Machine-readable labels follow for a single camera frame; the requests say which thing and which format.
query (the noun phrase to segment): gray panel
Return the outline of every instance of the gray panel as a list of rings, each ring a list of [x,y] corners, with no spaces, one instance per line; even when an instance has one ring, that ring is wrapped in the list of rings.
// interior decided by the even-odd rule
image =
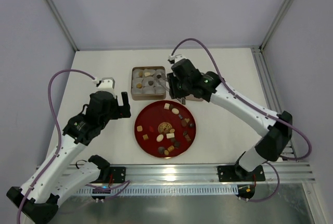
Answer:
[[[44,0],[0,0],[0,190],[1,223],[15,223],[10,186],[31,176],[54,127],[47,103],[52,74],[71,66],[74,51]],[[66,76],[55,81],[59,108]]]
[[[294,0],[264,50],[284,108],[292,112],[294,125],[313,143],[309,161],[330,214],[333,176],[327,165],[333,164],[332,18],[329,0]],[[295,137],[305,153],[303,140]]]
[[[79,49],[261,44],[283,0],[53,0]]]
[[[274,185],[258,185],[256,197],[264,197]],[[89,197],[72,197],[59,211],[76,209]],[[282,185],[280,192],[264,203],[246,203],[236,196],[122,197],[92,203],[70,215],[58,214],[50,224],[202,224],[271,223],[310,224],[313,219],[301,185]]]

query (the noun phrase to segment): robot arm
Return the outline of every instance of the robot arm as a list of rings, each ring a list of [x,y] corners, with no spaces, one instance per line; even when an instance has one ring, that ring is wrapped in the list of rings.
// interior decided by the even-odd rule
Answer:
[[[262,138],[250,150],[244,152],[235,163],[235,173],[244,180],[252,176],[252,171],[265,161],[277,161],[283,149],[291,139],[291,129],[276,122],[273,119],[261,115],[251,107],[247,106],[235,96],[230,94],[227,88],[221,83],[219,76],[208,71],[201,73],[188,59],[181,59],[172,67],[172,73],[167,75],[170,86],[170,96],[180,98],[192,94],[196,98],[203,98],[225,108],[232,114],[251,126]],[[229,86],[234,93],[244,98],[265,113],[292,124],[292,116],[284,111],[278,114],[266,109],[245,96],[238,93]]]
[[[110,164],[99,156],[92,156],[78,171],[60,180],[64,170],[92,139],[100,134],[109,120],[131,116],[126,92],[121,93],[123,106],[118,104],[113,78],[102,79],[97,84],[97,90],[90,95],[85,114],[81,112],[68,121],[63,130],[59,153],[56,154],[57,147],[55,147],[27,182],[21,187],[11,187],[7,192],[7,197],[17,207],[20,206],[27,192],[30,192],[22,211],[37,224],[48,223],[60,205],[78,189],[89,182],[100,178],[105,179],[110,175]],[[51,159],[54,159],[53,162],[46,168]],[[33,180],[43,170],[43,174],[31,189]]]

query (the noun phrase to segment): tabletop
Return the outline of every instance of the tabletop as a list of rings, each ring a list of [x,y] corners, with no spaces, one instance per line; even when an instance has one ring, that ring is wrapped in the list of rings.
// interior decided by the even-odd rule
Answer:
[[[101,134],[73,161],[89,159],[98,154],[112,164],[195,164],[234,163],[237,158],[256,144],[260,136],[246,123],[223,108],[207,102],[186,102],[186,107],[196,121],[197,133],[193,145],[182,155],[170,159],[150,156],[137,144],[134,122],[140,111],[154,101],[134,101],[131,98],[131,72],[137,66],[164,66],[171,71],[167,59],[171,49],[131,51],[80,51],[76,52],[72,69],[84,70],[95,77],[113,77],[115,91],[127,91],[131,105],[131,118],[111,120]],[[211,53],[222,76],[239,93],[266,107],[264,93],[250,48],[213,48]],[[209,57],[202,49],[180,49],[201,72],[215,71]],[[96,92],[91,79],[71,73],[58,113],[63,129],[68,120],[89,103],[89,95]],[[56,129],[50,141],[48,154],[57,143]]]

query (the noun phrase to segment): round red tray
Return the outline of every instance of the round red tray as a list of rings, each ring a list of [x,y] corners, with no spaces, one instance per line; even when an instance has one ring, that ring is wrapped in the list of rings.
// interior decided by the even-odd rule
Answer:
[[[182,120],[179,115],[172,113],[171,110],[164,109],[166,103],[177,108],[183,119],[189,119],[187,126],[182,126]],[[158,151],[159,147],[164,147],[167,150],[174,145],[171,139],[167,139],[166,135],[169,132],[170,125],[175,130],[175,139],[180,142],[180,146],[169,152],[168,155],[160,154]],[[141,132],[137,131],[138,126],[142,126],[143,130]],[[186,140],[184,131],[187,131],[190,141]],[[146,153],[155,157],[170,158],[180,155],[192,145],[196,136],[196,124],[193,115],[182,104],[173,101],[158,101],[149,104],[140,112],[135,121],[134,133],[138,144]],[[145,134],[148,135],[147,140],[143,138]],[[157,142],[156,138],[160,134],[163,134],[164,138],[161,142]]]

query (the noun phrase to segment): white wall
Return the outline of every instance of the white wall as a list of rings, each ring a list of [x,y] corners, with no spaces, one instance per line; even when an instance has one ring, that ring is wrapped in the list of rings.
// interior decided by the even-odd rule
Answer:
[[[294,124],[313,143],[309,161],[330,210],[333,210],[332,44],[332,0],[294,0],[265,50],[286,109],[293,113]]]
[[[6,192],[20,186],[45,157],[53,122],[47,85],[71,66],[74,51],[44,0],[0,0],[0,216],[15,223]],[[67,77],[54,84],[58,109]]]
[[[259,45],[283,0],[53,0],[78,48]]]

